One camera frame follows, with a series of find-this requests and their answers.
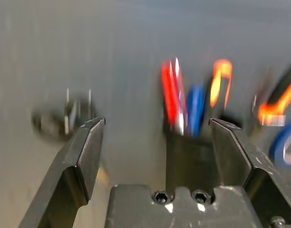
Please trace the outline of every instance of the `screwdriver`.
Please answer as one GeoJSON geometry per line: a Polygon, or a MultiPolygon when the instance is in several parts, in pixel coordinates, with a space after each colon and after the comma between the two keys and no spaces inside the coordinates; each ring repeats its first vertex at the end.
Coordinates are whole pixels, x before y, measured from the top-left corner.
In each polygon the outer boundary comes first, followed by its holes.
{"type": "Polygon", "coordinates": [[[213,75],[205,98],[202,133],[210,136],[208,122],[210,118],[220,118],[229,100],[232,78],[232,63],[228,59],[219,59],[214,63],[213,75]]]}
{"type": "Polygon", "coordinates": [[[252,124],[251,137],[255,138],[263,126],[284,126],[287,109],[291,107],[291,65],[280,78],[267,101],[256,101],[252,109],[255,110],[255,122],[252,124]]]}
{"type": "Polygon", "coordinates": [[[188,112],[178,58],[162,63],[161,77],[168,123],[178,134],[187,134],[188,112]]]}

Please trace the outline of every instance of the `blue cable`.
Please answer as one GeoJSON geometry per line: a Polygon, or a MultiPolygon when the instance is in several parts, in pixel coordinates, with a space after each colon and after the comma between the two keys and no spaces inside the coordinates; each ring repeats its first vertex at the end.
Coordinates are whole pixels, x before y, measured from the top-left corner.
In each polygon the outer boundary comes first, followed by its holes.
{"type": "Polygon", "coordinates": [[[270,154],[274,160],[274,166],[279,167],[291,167],[291,153],[290,155],[286,150],[291,144],[291,123],[286,125],[282,131],[278,134],[275,141],[272,144],[270,154]]]}

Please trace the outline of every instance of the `orange screwdriver handle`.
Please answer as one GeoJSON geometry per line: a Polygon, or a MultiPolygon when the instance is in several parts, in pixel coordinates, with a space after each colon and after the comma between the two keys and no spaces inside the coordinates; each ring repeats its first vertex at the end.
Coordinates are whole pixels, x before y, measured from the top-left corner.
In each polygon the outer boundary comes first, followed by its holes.
{"type": "Polygon", "coordinates": [[[227,59],[217,60],[213,67],[213,78],[210,90],[210,106],[213,108],[223,100],[224,108],[227,106],[231,86],[232,64],[227,59]]]}

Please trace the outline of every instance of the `blue marker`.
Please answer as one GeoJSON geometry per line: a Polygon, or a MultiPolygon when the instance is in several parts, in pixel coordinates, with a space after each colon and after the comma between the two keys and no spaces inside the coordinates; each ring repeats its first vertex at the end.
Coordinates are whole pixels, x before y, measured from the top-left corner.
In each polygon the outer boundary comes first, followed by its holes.
{"type": "Polygon", "coordinates": [[[198,136],[201,119],[204,114],[204,89],[201,85],[194,85],[187,98],[188,128],[193,137],[198,136]]]}

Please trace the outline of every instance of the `blurred object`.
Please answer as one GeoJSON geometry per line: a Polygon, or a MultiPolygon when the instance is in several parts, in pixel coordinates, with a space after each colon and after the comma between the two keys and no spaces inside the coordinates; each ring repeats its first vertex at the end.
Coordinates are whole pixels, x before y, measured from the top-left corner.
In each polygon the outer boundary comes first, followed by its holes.
{"type": "Polygon", "coordinates": [[[188,127],[191,136],[199,135],[201,120],[204,114],[204,89],[201,85],[194,85],[187,98],[188,127]]]}
{"type": "Polygon", "coordinates": [[[259,87],[252,103],[252,120],[249,124],[249,135],[256,140],[265,127],[280,127],[285,125],[286,110],[291,106],[291,65],[282,75],[276,87],[267,100],[263,100],[267,94],[271,82],[271,70],[259,87]]]}
{"type": "Polygon", "coordinates": [[[210,90],[210,106],[225,108],[229,99],[232,77],[232,64],[227,59],[220,59],[214,63],[213,79],[210,90]]]}
{"type": "Polygon", "coordinates": [[[284,114],[291,104],[291,66],[281,77],[267,102],[262,103],[258,110],[258,120],[261,125],[284,126],[284,114]]]}
{"type": "Polygon", "coordinates": [[[188,132],[188,112],[178,59],[162,63],[162,84],[168,123],[180,135],[188,132]]]}
{"type": "Polygon", "coordinates": [[[291,123],[276,137],[271,146],[270,156],[276,168],[291,166],[291,123]]]}
{"type": "Polygon", "coordinates": [[[65,142],[77,131],[78,127],[95,117],[95,110],[91,102],[91,91],[88,100],[69,98],[64,105],[63,114],[58,110],[37,110],[31,117],[34,129],[46,140],[65,142]]]}
{"type": "Polygon", "coordinates": [[[209,82],[204,106],[204,121],[201,133],[210,137],[209,120],[221,118],[229,100],[231,88],[232,63],[227,59],[219,59],[214,63],[212,79],[209,82]]]}

